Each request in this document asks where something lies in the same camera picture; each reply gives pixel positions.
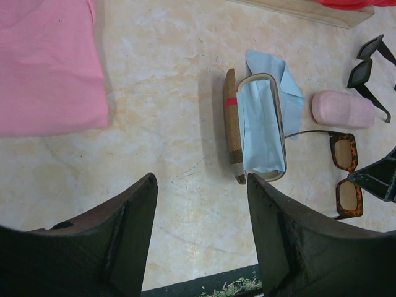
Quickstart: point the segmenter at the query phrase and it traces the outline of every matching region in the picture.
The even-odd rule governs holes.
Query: pink shirt
[[[0,137],[107,126],[93,1],[0,1]]]

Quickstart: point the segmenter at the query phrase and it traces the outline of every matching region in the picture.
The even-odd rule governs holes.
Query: tortoiseshell sunglasses
[[[349,173],[355,171],[358,166],[358,150],[353,134],[326,130],[311,130],[292,134],[285,138],[311,132],[322,132],[330,135],[330,149],[334,165]],[[355,186],[349,180],[344,179],[337,184],[335,198],[339,216],[334,219],[343,220],[345,218],[355,218],[363,215],[363,194],[359,186]],[[346,201],[352,201],[353,204],[349,205]]]

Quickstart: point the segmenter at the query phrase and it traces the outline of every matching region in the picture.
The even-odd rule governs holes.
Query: pink cloth
[[[0,137],[107,126],[93,1],[0,1]]]
[[[349,129],[369,129],[376,119],[370,100],[335,91],[323,91],[314,96],[312,115],[321,125]]]

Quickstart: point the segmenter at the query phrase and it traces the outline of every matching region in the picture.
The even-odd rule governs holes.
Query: red cloth
[[[316,0],[324,6],[354,11],[368,6],[396,6],[396,0]]]

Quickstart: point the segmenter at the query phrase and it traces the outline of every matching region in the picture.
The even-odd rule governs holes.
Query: light blue microfiber cloth
[[[303,93],[291,76],[286,62],[271,54],[260,53],[259,51],[247,51],[246,62],[252,74],[268,73],[275,78],[278,84],[285,136],[298,133],[305,100]]]
[[[246,53],[252,74],[268,73],[277,81],[285,135],[299,132],[304,97],[286,66],[286,62],[258,51]],[[258,80],[237,93],[243,165],[246,171],[285,172],[273,95],[268,80]]]
[[[237,99],[244,169],[260,173],[285,172],[270,81],[257,80],[243,85]]]

